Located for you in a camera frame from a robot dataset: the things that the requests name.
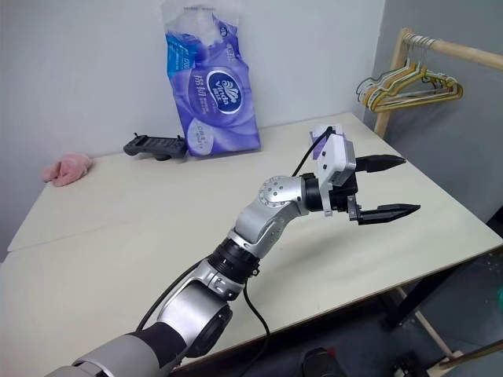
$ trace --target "metal bar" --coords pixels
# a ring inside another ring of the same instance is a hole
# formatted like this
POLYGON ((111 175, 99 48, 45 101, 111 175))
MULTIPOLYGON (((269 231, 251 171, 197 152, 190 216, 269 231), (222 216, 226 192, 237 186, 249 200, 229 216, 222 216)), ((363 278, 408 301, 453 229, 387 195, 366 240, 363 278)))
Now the metal bar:
POLYGON ((407 295, 406 299, 398 305, 396 310, 389 314, 385 322, 389 328, 396 328, 408 317, 440 284, 442 284, 458 266, 444 269, 434 275, 426 276, 407 295))
MULTIPOLYGON (((407 293, 405 293, 401 287, 396 288, 396 290, 398 291, 398 294, 400 296, 402 296, 403 299, 407 298, 407 293)), ((444 354, 448 358, 454 359, 455 356, 454 356, 453 351, 450 350, 449 346, 443 341, 443 339, 440 337, 439 333, 428 322, 428 320, 423 315, 423 313, 421 311, 419 311, 419 310, 416 310, 416 312, 414 313, 414 315, 416 316, 416 318, 419 321, 419 323, 423 325, 424 330, 426 330, 426 332, 431 336, 431 338, 433 339, 433 341, 435 343, 437 343, 437 346, 439 346, 439 348, 442 350, 442 352, 444 352, 444 354)))

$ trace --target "robotic arm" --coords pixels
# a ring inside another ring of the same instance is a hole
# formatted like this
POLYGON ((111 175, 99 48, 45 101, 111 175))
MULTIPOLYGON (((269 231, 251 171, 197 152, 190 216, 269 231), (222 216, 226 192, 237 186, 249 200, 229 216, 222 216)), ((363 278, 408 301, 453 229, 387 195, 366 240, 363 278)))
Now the robotic arm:
POLYGON ((341 129, 329 127, 322 139, 318 176, 272 177, 240 214, 215 251, 194 265, 167 292, 154 325, 122 335, 57 369, 48 377, 160 377, 184 357, 203 356, 232 317, 233 301, 259 262, 279 240, 286 225, 299 216, 323 210, 345 211, 359 225, 393 221, 420 206, 392 204, 362 211, 356 203, 356 171, 386 170, 404 163, 397 156, 354 157, 353 144, 341 129))

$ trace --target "black cable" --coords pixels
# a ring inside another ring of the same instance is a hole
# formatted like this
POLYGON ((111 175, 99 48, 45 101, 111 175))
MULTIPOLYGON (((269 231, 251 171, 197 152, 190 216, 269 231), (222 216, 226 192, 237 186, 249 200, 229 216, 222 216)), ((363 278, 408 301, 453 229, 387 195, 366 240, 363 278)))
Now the black cable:
POLYGON ((136 328, 136 331, 143 330, 143 327, 145 326, 145 324, 147 323, 147 321, 149 320, 149 318, 156 311, 156 309, 159 307, 159 305, 164 301, 164 299, 166 298, 166 296, 171 291, 173 291, 173 289, 178 285, 178 283, 180 283, 187 275, 189 275, 194 269, 196 269, 196 267, 202 261, 203 261, 203 259, 201 259, 200 261, 198 261, 194 265, 191 265, 182 275, 180 275, 179 277, 177 277, 176 280, 173 283, 171 283, 170 286, 168 288, 166 288, 163 293, 160 294, 159 298, 152 304, 152 306, 150 306, 149 311, 147 313, 145 313, 145 315, 141 319, 140 324, 136 328))
POLYGON ((309 157, 309 154, 316 148, 318 144, 320 144, 320 141, 323 140, 323 137, 326 137, 332 132, 333 128, 331 126, 327 127, 327 129, 321 134, 318 139, 314 141, 314 143, 307 149, 306 154, 304 157, 300 160, 300 164, 297 166, 296 170, 293 172, 292 177, 295 177, 297 173, 299 173, 300 169, 302 168, 303 164, 306 162, 307 157, 309 157))
POLYGON ((262 344, 262 348, 260 351, 251 359, 250 363, 247 365, 247 367, 241 372, 239 377, 243 377, 244 374, 252 367, 252 365, 266 352, 267 346, 269 345, 270 341, 270 331, 269 331, 269 326, 267 326, 266 320, 260 315, 259 311, 253 306, 252 302, 250 301, 250 298, 248 297, 248 280, 244 283, 244 290, 243 290, 243 296, 244 300, 248 304, 248 308, 255 314, 257 318, 259 318, 259 321, 262 323, 264 329, 266 330, 266 338, 264 339, 264 343, 262 344))

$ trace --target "logo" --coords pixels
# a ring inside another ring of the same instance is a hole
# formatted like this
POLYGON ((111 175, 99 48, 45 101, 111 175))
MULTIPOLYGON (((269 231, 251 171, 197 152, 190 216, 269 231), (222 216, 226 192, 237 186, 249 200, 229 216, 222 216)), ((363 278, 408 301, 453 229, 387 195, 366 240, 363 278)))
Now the logo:
POLYGON ((224 71, 211 71, 207 87, 218 109, 224 114, 233 114, 241 107, 241 90, 232 76, 224 71))

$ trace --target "gray wall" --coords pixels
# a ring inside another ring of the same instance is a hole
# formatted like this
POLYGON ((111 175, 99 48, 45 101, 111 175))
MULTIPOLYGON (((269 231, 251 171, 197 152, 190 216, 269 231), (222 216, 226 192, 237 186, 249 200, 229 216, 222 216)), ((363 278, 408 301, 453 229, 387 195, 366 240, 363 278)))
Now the gray wall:
MULTIPOLYGON (((5 149, 5 132, 4 132, 4 108, 3 108, 3 89, 2 84, 4 83, 4 77, 2 74, 3 67, 3 32, 2 32, 2 10, 3 10, 3 1, 0 0, 0 214, 5 213, 6 204, 9 201, 6 193, 6 180, 2 175, 2 173, 6 168, 6 159, 4 158, 4 153, 2 151, 5 149)), ((0 262, 2 262, 7 255, 7 242, 4 240, 9 240, 9 232, 8 232, 8 216, 0 216, 0 262)))
MULTIPOLYGON (((373 77, 387 71, 401 27, 503 54, 501 0, 387 0, 373 77)), ((481 220, 503 205, 503 72, 428 52, 428 67, 455 77, 459 101, 393 112, 385 139, 481 220)), ((376 115, 367 111, 365 124, 376 115)))

